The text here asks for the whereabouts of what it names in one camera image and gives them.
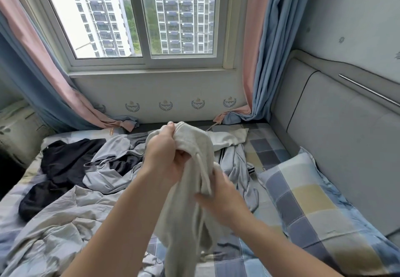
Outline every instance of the metal handle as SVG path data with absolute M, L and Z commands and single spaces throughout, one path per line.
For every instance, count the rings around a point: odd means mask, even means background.
M 394 101 L 394 100 L 392 100 L 392 99 L 390 99 L 390 98 L 388 98 L 388 97 L 386 97 L 386 96 L 384 96 L 384 95 L 382 95 L 382 94 L 380 94 L 380 93 L 378 93 L 378 92 L 376 92 L 376 91 L 374 91 L 374 90 L 372 90 L 372 89 L 370 89 L 370 88 L 368 88 L 368 87 L 366 87 L 366 86 L 364 86 L 364 85 L 362 85 L 362 84 L 360 84 L 360 83 L 358 83 L 358 82 L 356 82 L 356 81 L 354 81 L 354 80 L 352 80 L 350 78 L 347 78 L 346 76 L 343 76 L 342 74 L 339 74 L 339 77 L 341 77 L 344 80 L 347 80 L 349 82 L 352 82 L 353 84 L 356 84 L 357 86 L 367 90 L 368 92 L 372 92 L 374 95 L 377 95 L 378 97 L 381 97 L 382 99 L 385 99 L 387 102 L 390 102 L 390 103 L 400 107 L 400 104 L 398 102 L 396 102 L 396 101 Z

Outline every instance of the pink curtain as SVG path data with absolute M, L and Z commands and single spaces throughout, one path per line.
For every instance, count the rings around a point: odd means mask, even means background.
M 116 121 L 108 118 L 95 109 L 84 95 L 69 86 L 53 63 L 19 0 L 0 0 L 0 10 L 7 18 L 14 35 L 70 108 L 83 119 L 100 128 L 123 127 L 132 131 L 134 125 L 131 121 Z
M 230 112 L 250 114 L 253 102 L 254 75 L 263 31 L 264 17 L 268 0 L 247 0 L 246 26 L 243 41 L 243 89 L 247 105 L 228 110 L 214 118 L 220 124 L 225 115 Z

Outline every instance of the blue curtain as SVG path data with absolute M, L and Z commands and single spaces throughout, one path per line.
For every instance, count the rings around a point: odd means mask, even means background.
M 271 103 L 307 0 L 269 0 L 265 13 L 253 88 L 253 107 L 249 115 L 229 112 L 224 124 L 271 118 Z
M 67 73 L 63 70 L 53 51 L 48 46 L 41 32 L 35 27 L 39 37 L 49 52 L 54 64 L 71 87 L 76 88 Z M 5 81 L 13 85 L 25 100 L 33 107 L 38 116 L 58 133 L 74 130 L 99 129 L 77 115 L 60 97 L 48 82 L 42 71 L 26 52 L 20 41 L 14 36 L 6 17 L 0 12 L 0 72 Z M 113 119 L 132 120 L 135 127 L 137 119 L 131 116 L 117 116 Z

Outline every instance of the green foliage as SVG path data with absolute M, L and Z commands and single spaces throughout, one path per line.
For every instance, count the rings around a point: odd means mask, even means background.
M 125 13 L 128 21 L 133 47 L 136 53 L 142 53 L 139 43 L 138 32 L 136 29 L 135 18 L 133 16 L 132 5 L 129 0 L 124 1 Z M 144 0 L 144 10 L 147 20 L 147 28 L 150 39 L 150 48 L 153 54 L 162 54 L 160 31 L 158 29 L 156 0 Z

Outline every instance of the hand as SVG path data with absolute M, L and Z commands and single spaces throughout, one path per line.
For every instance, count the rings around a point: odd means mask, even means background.
M 253 216 L 247 208 L 243 197 L 220 169 L 213 170 L 210 182 L 214 195 L 206 196 L 197 193 L 194 195 L 194 198 L 220 224 L 234 230 L 237 222 L 244 221 L 247 217 Z
M 170 121 L 158 135 L 150 139 L 142 166 L 143 170 L 167 179 L 171 186 L 182 178 L 184 165 L 190 159 L 188 153 L 176 149 L 174 132 L 175 124 Z

